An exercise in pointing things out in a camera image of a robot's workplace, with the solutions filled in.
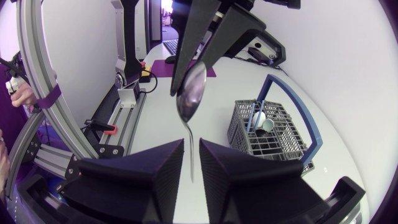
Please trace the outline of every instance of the purple strap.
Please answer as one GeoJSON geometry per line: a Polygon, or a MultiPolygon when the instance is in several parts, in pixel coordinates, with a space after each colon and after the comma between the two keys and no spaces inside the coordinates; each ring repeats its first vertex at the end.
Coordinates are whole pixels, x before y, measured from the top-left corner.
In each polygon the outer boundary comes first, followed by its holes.
{"type": "Polygon", "coordinates": [[[60,97],[60,95],[61,89],[60,86],[57,84],[45,98],[38,99],[37,104],[42,109],[50,108],[56,102],[58,97],[60,97]]]}

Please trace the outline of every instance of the spoon bowl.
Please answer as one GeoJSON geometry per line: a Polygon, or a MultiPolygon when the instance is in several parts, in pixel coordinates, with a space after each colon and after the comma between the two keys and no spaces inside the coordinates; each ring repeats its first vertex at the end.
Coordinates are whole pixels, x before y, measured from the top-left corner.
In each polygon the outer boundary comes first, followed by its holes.
{"type": "Polygon", "coordinates": [[[177,92],[177,111],[188,122],[199,107],[206,84],[206,65],[198,61],[187,72],[177,92]]]}

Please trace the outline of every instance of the spoon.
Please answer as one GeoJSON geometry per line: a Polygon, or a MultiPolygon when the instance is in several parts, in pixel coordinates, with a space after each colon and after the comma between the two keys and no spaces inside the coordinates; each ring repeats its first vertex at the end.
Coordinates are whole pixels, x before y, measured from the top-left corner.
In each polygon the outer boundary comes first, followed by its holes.
{"type": "Polygon", "coordinates": [[[199,107],[206,83],[206,65],[197,61],[185,75],[182,86],[177,92],[177,111],[182,124],[189,133],[191,147],[191,180],[193,182],[193,135],[188,121],[199,107]]]}

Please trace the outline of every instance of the white table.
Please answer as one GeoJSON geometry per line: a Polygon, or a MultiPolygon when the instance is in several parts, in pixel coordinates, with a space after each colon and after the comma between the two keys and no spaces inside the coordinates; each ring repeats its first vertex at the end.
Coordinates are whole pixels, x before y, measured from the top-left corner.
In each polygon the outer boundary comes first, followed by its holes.
{"type": "MultiPolygon", "coordinates": [[[[168,56],[170,56],[169,52],[160,44],[149,52],[144,61],[152,65],[154,60],[165,59],[168,56]]],[[[158,78],[157,89],[147,95],[132,145],[134,153],[177,139],[185,139],[185,154],[174,214],[175,223],[209,222],[201,175],[199,138],[229,146],[226,132],[231,121],[234,101],[257,98],[268,73],[277,75],[301,97],[310,110],[323,139],[323,146],[313,159],[315,170],[309,172],[303,179],[324,199],[330,195],[337,181],[343,176],[348,176],[364,188],[354,160],[333,125],[300,87],[283,72],[225,57],[219,59],[213,68],[217,77],[207,79],[201,105],[189,122],[195,142],[194,183],[190,180],[189,136],[178,117],[175,97],[170,96],[171,78],[158,78]]],[[[141,88],[150,90],[154,82],[155,80],[152,79],[150,83],[141,84],[141,88]]],[[[307,127],[282,89],[273,85],[266,100],[283,104],[300,131],[302,139],[309,146],[311,139],[307,133],[307,127]]],[[[369,209],[366,195],[361,201],[361,212],[363,223],[368,223],[369,209]]]]}

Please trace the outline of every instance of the keyboard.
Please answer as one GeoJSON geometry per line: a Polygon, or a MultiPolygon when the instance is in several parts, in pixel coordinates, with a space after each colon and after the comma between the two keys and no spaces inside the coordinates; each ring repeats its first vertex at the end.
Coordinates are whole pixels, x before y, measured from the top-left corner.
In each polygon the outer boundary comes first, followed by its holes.
{"type": "Polygon", "coordinates": [[[178,39],[177,40],[168,40],[168,41],[163,41],[164,46],[166,49],[170,52],[172,55],[177,54],[177,44],[178,44],[178,39]]]}

